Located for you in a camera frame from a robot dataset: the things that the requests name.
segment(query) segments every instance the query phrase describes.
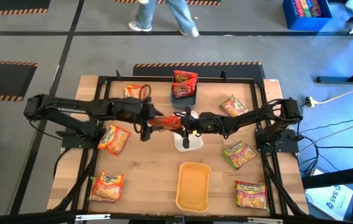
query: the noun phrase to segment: white container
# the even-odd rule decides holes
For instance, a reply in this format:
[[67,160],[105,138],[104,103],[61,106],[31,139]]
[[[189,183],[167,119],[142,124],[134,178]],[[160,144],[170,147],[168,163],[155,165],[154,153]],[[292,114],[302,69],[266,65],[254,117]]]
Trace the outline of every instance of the white container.
[[[198,118],[199,117],[199,115],[195,111],[192,111],[191,115],[194,118]],[[178,150],[178,152],[195,151],[195,150],[198,150],[199,148],[204,146],[204,142],[203,142],[201,136],[200,137],[196,137],[194,134],[189,134],[190,144],[189,144],[189,148],[188,149],[185,149],[183,147],[183,138],[179,134],[174,133],[174,141],[175,141],[175,147]]]

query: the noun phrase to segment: concrete floor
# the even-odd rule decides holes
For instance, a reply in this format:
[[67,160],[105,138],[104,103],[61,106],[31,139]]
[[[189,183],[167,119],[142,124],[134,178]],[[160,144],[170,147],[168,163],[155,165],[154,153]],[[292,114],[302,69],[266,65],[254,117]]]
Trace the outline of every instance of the concrete floor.
[[[0,17],[0,30],[69,30],[77,0],[52,1],[48,14]],[[239,10],[236,4],[242,4]],[[322,31],[347,30],[349,18],[341,4],[331,4],[334,19]],[[136,4],[105,0],[86,1],[77,30],[125,31]],[[205,31],[285,31],[281,0],[222,2],[221,7],[191,6],[199,30]],[[178,30],[165,9],[158,7],[154,30]],[[0,60],[38,63],[25,98],[48,93],[66,37],[0,37]],[[353,90],[353,85],[316,84],[318,75],[348,77],[353,74],[353,37],[199,37],[182,36],[102,36],[74,37],[57,96],[73,98],[80,75],[132,75],[135,63],[261,61],[267,78],[279,79],[284,97],[299,100],[313,96],[318,101]],[[27,158],[34,130],[24,119],[21,103],[0,102],[0,215],[7,213]],[[305,109],[301,130],[353,118],[353,94],[315,108]],[[306,133],[318,139],[348,127],[334,126]],[[49,124],[46,132],[61,129]],[[300,142],[301,148],[307,142]],[[322,146],[353,146],[353,129],[321,141]],[[42,212],[52,186],[52,171],[60,142],[44,136],[29,182],[21,212]],[[339,169],[353,168],[353,150],[323,149]],[[314,155],[301,153],[299,160]],[[323,159],[318,167],[333,168]]]

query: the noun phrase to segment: caution stripe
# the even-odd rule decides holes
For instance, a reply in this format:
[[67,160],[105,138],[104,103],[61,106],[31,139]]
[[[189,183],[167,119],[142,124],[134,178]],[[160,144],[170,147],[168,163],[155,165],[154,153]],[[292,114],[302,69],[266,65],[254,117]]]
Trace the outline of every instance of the caution stripe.
[[138,63],[137,67],[187,67],[187,66],[227,66],[227,65],[261,65],[261,62],[191,62],[191,63]]
[[0,16],[8,15],[23,15],[23,14],[40,14],[46,13],[48,9],[15,9],[15,10],[1,10]]
[[4,96],[4,95],[0,95],[0,101],[20,102],[22,100],[23,100],[23,96]]
[[0,60],[0,65],[28,65],[37,67],[35,62],[13,62],[13,61],[2,61]]
[[[135,3],[137,0],[115,0],[119,3]],[[165,4],[166,0],[157,0],[157,4]],[[189,5],[197,5],[197,6],[220,6],[220,1],[205,1],[205,0],[187,0],[187,4]]]

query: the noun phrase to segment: yellow bowl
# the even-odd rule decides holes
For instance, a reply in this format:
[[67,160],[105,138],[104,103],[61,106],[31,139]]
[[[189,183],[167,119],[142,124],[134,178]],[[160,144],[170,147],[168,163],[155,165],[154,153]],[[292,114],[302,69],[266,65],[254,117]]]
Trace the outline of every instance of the yellow bowl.
[[184,162],[179,168],[176,205],[190,212],[208,210],[208,182],[211,169],[205,164]]

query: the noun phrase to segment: blue jeans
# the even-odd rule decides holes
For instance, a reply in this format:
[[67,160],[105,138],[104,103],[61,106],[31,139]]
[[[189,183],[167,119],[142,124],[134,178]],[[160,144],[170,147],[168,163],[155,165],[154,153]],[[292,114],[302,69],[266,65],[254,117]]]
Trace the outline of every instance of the blue jeans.
[[[182,32],[190,34],[196,26],[191,20],[190,11],[186,0],[166,0],[168,7],[178,21]],[[157,0],[149,0],[147,4],[139,3],[138,14],[135,17],[137,26],[141,29],[150,29],[154,11],[156,10]]]

